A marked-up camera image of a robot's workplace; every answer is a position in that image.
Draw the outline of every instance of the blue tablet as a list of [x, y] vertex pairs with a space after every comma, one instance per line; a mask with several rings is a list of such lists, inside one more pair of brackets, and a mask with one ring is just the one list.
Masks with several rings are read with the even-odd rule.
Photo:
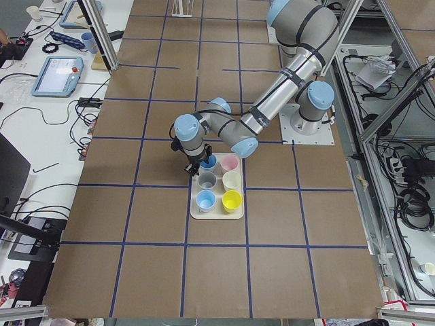
[[[101, 11], [103, 9], [101, 2], [95, 1], [95, 3], [97, 4], [98, 10]], [[83, 29], [88, 23], [82, 16], [83, 13], [78, 2], [70, 1], [59, 22], [59, 26], [63, 27], [64, 29]]]
[[83, 60], [79, 56], [49, 56], [31, 94], [41, 97], [68, 97], [75, 90], [82, 70]]

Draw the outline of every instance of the yellow object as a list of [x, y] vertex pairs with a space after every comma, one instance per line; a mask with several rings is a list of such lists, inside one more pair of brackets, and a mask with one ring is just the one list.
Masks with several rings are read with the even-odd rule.
[[225, 211], [233, 213], [242, 204], [242, 196], [238, 192], [230, 190], [222, 196], [222, 204], [224, 205]]

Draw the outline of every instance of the tablet screen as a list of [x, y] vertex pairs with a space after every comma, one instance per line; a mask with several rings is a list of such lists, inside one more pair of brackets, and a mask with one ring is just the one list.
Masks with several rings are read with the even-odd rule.
[[72, 74], [75, 65], [74, 58], [53, 58], [47, 64], [36, 91], [38, 92], [62, 92]]

